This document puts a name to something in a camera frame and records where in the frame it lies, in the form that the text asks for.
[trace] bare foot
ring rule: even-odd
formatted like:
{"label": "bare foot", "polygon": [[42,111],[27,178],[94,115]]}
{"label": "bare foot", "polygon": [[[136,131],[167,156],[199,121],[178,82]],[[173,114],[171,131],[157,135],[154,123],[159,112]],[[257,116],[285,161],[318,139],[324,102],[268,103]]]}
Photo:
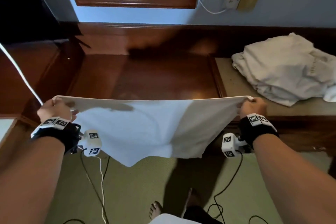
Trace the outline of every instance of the bare foot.
{"label": "bare foot", "polygon": [[201,205],[201,199],[197,191],[193,188],[190,188],[186,207],[190,206],[200,206]]}
{"label": "bare foot", "polygon": [[158,201],[155,201],[149,210],[149,218],[153,220],[154,218],[158,217],[162,213],[162,206]]}

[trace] black pants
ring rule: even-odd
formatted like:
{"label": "black pants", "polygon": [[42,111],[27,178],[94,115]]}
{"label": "black pants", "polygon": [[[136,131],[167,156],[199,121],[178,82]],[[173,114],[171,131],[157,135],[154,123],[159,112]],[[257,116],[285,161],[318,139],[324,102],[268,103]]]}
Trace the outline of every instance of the black pants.
{"label": "black pants", "polygon": [[222,224],[218,220],[213,219],[206,211],[200,206],[190,206],[186,209],[183,218],[192,220],[201,224]]}

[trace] person's left hand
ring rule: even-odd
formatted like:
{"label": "person's left hand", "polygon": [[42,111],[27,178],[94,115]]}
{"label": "person's left hand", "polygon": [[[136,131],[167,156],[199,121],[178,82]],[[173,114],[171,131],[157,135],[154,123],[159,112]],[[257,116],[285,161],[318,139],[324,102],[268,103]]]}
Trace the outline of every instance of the person's left hand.
{"label": "person's left hand", "polygon": [[44,123],[49,118],[57,116],[66,120],[74,121],[77,113],[77,110],[71,111],[65,102],[59,97],[55,100],[49,99],[37,111],[37,115],[40,117],[41,123]]}

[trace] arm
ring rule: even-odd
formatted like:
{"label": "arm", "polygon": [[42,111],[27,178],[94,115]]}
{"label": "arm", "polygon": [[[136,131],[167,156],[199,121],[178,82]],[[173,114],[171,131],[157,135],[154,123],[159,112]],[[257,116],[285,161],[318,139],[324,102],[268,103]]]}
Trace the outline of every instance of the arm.
{"label": "arm", "polygon": [[[241,118],[250,113],[266,115],[266,103],[261,98],[245,102]],[[285,224],[335,223],[335,179],[274,135],[257,137],[253,147],[268,192]]]}
{"label": "arm", "polygon": [[[38,111],[41,122],[60,116],[72,119],[63,101],[47,101]],[[64,145],[53,137],[30,143],[0,174],[1,223],[44,223],[60,175]]]}

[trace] stack of laundry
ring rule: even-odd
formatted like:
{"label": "stack of laundry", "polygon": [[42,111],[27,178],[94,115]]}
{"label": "stack of laundry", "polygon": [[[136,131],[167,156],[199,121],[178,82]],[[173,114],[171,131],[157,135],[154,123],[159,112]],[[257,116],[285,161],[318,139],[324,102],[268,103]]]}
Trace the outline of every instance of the stack of laundry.
{"label": "stack of laundry", "polygon": [[264,97],[285,106],[312,97],[336,102],[336,57],[290,33],[245,46],[233,67]]}

